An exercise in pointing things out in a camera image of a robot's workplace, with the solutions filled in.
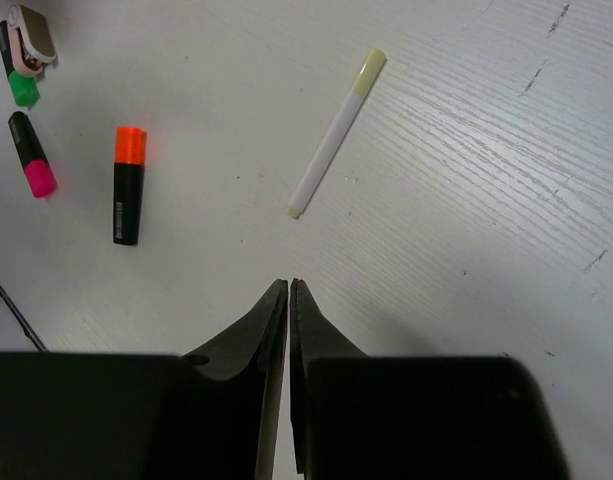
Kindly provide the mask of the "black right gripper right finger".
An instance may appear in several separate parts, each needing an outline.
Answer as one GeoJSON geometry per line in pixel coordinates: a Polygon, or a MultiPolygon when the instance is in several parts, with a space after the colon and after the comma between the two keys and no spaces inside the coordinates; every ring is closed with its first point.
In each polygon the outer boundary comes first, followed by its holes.
{"type": "Polygon", "coordinates": [[[292,281],[290,420],[297,472],[306,479],[366,479],[371,467],[371,359],[292,281]]]}

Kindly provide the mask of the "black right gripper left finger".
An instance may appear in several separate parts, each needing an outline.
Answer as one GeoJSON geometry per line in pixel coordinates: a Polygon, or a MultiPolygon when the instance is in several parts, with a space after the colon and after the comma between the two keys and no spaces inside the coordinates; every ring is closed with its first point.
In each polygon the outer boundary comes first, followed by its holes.
{"type": "Polygon", "coordinates": [[[287,339],[288,283],[276,280],[252,309],[189,352],[201,390],[191,432],[201,469],[216,479],[270,479],[287,339]]]}

